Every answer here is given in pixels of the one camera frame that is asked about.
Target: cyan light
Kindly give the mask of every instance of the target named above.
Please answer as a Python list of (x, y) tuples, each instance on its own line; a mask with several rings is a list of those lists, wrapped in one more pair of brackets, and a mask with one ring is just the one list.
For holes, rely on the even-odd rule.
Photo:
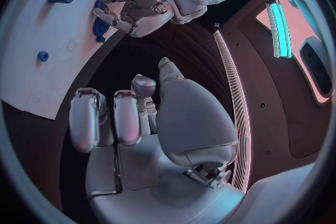
[(286, 34), (284, 32), (280, 10), (276, 3), (272, 3), (272, 9), (273, 9), (274, 16), (276, 18), (276, 23), (277, 23), (277, 28), (278, 28), (280, 57), (287, 57)]
[(282, 22), (283, 22), (283, 25), (284, 25), (284, 30), (286, 32), (288, 57), (292, 58), (292, 43), (291, 43), (290, 31), (288, 29), (287, 20), (286, 20), (286, 17), (285, 17), (284, 12), (283, 12), (283, 8), (282, 8), (282, 6), (281, 6), (280, 3), (278, 5), (278, 7), (280, 9), (280, 13), (281, 13), (281, 17), (282, 17)]

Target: white panel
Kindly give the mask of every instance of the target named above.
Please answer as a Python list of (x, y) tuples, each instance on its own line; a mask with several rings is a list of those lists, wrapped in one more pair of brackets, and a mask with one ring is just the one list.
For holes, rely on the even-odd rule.
[[(11, 0), (0, 22), (0, 96), (10, 105), (55, 119), (70, 85), (101, 46), (92, 32), (96, 0), (51, 4), (48, 0)], [(119, 14), (122, 3), (109, 4)], [(109, 38), (114, 28), (104, 35)], [(39, 51), (49, 53), (47, 62)]]

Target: vent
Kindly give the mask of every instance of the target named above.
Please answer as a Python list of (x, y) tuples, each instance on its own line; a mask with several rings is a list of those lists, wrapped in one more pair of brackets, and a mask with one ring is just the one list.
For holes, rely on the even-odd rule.
[(235, 160), (232, 185), (246, 193), (251, 164), (249, 113), (246, 106), (244, 90), (242, 89), (235, 63), (219, 31), (214, 33), (214, 39), (217, 43), (225, 67), (234, 106), (235, 127), (239, 134), (239, 149)]

